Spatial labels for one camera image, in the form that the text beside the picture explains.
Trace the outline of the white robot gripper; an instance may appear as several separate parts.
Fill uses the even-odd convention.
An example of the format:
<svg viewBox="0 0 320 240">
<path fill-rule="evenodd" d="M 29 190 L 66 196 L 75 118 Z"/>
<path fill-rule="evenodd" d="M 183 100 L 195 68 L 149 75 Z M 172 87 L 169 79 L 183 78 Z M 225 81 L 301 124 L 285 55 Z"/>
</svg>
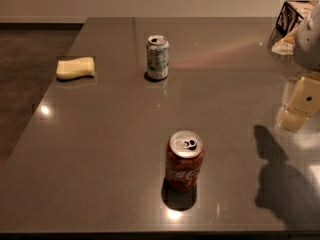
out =
<svg viewBox="0 0 320 240">
<path fill-rule="evenodd" d="M 299 24 L 295 37 L 295 61 L 309 70 L 320 70 L 320 3 Z M 297 132 L 320 109 L 320 75 L 290 79 L 283 92 L 278 126 Z"/>
</svg>

